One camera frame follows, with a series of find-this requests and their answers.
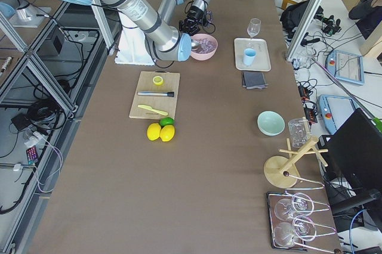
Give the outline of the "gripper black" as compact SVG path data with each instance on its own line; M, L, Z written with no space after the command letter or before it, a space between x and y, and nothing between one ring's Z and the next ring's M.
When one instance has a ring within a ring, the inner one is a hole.
M186 18L180 20L178 27L180 32L193 36L203 30L207 34L214 33L212 11L208 11L206 0L193 0L189 4Z

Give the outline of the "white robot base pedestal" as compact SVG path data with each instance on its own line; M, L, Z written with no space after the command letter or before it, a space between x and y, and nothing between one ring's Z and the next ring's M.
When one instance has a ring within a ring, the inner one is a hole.
M122 32L115 57L116 64L153 66L154 61L146 50L145 35L126 15L119 13Z

